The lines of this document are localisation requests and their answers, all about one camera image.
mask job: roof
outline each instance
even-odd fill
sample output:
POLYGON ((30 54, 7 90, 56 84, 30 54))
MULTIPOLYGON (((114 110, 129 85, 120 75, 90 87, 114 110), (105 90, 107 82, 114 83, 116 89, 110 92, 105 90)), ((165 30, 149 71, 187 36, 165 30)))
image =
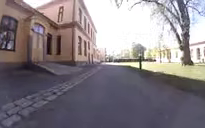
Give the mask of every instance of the roof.
POLYGON ((196 45, 200 45, 200 44, 205 44, 205 41, 192 43, 192 44, 190 44, 190 46, 196 46, 196 45))

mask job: entrance steps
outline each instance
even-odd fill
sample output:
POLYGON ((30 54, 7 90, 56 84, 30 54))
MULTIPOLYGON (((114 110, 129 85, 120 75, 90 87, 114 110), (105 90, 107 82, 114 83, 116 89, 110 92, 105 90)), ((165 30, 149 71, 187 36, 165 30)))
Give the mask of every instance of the entrance steps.
POLYGON ((67 66, 67 65, 62 65, 58 63, 52 63, 52 62, 40 62, 40 63, 35 63, 35 65, 54 75, 67 75, 82 70, 82 68, 79 67, 67 66))

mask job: cobblestone curb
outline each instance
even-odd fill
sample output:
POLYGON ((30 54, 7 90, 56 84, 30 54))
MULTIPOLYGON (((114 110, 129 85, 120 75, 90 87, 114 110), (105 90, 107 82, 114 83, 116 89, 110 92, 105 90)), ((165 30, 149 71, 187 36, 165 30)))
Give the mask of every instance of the cobblestone curb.
POLYGON ((30 116, 30 114, 57 99, 69 89, 75 87, 85 79, 89 78, 100 69, 101 67, 97 67, 68 82, 56 85, 46 90, 39 91, 35 94, 23 97, 12 103, 3 105, 2 107, 0 107, 0 128, 9 128, 14 123, 17 123, 30 116))

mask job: lamp post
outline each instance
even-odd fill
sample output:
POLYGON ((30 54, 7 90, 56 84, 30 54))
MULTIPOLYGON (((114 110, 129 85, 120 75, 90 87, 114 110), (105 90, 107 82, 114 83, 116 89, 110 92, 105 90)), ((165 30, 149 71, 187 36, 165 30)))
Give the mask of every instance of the lamp post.
POLYGON ((139 53, 139 70, 142 70, 142 54, 139 53))

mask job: building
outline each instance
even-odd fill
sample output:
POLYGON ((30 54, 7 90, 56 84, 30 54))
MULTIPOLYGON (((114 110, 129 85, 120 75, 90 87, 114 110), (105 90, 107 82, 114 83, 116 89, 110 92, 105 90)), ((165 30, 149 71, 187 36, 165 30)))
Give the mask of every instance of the building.
POLYGON ((105 62, 106 61, 106 56, 107 56, 107 51, 106 48, 99 48, 99 60, 100 62, 105 62))
MULTIPOLYGON (((205 41, 190 44, 191 59, 194 63, 205 63, 205 41)), ((179 48, 162 50, 162 62, 181 62, 182 52, 179 48)))
POLYGON ((0 67, 94 63, 96 33, 83 0, 53 0, 36 9, 0 0, 0 67))

